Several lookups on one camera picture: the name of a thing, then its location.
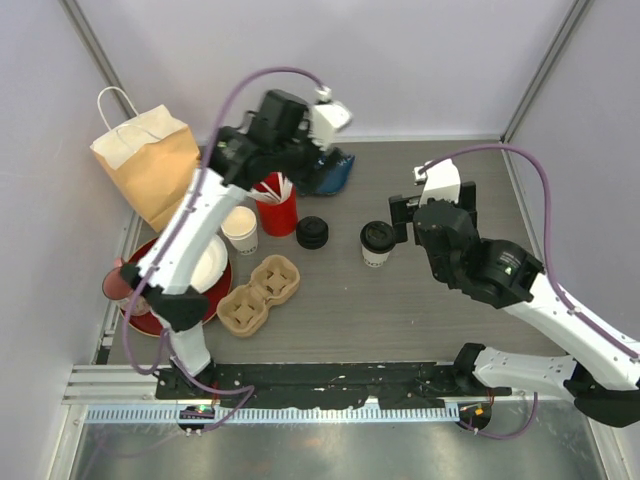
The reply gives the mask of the stack of white paper cups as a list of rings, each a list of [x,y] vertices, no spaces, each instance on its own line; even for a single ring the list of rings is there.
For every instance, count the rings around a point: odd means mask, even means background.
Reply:
[[[224,236],[241,255],[250,255],[258,248],[257,218],[245,207],[236,206],[221,225]]]

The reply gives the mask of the stack of black lids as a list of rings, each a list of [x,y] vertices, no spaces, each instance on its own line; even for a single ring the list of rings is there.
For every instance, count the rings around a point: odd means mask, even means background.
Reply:
[[[296,225],[296,240],[305,249],[320,249],[327,243],[328,238],[329,226],[320,217],[307,216]]]

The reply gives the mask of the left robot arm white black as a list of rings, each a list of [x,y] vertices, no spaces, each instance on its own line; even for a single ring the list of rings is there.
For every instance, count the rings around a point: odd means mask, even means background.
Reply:
[[[213,385],[202,320],[209,306],[191,284],[192,274],[223,221],[252,187],[281,172],[306,187],[324,176],[317,162],[336,132],[351,120],[327,93],[310,104],[283,90],[267,91],[245,130],[217,125],[186,195],[152,250],[119,275],[149,303],[168,331],[179,388],[205,397]]]

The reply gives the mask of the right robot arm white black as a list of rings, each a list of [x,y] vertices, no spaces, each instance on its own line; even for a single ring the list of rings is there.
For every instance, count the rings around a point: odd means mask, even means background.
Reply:
[[[484,389],[525,390],[572,403],[587,417],[623,428],[639,420],[638,342],[596,319],[587,309],[554,291],[542,262],[518,244],[484,239],[477,230],[475,185],[466,182],[456,202],[395,196],[391,224],[400,243],[408,231],[428,257],[434,279],[472,300],[533,326],[560,346],[561,356],[502,352],[465,344],[451,380],[465,395]]]

